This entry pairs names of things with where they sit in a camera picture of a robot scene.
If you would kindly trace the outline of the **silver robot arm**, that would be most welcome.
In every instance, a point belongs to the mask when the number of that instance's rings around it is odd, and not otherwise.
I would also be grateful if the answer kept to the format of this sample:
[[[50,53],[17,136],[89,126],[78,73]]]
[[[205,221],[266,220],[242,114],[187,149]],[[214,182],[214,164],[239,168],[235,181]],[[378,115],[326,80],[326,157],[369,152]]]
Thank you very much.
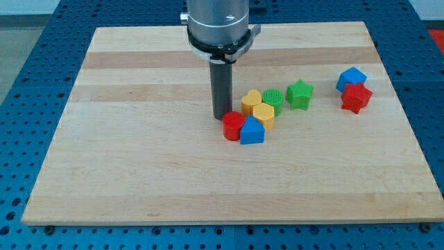
[[[213,116],[232,111],[232,66],[252,47],[261,32],[249,27],[248,0],[187,0],[181,22],[191,50],[210,66]]]

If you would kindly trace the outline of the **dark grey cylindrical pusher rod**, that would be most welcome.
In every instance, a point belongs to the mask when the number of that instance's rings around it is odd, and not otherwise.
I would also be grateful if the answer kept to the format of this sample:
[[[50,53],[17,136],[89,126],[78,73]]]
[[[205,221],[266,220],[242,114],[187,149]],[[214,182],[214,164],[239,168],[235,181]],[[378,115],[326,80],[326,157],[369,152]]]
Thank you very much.
[[[213,116],[222,120],[232,111],[232,65],[210,63]]]

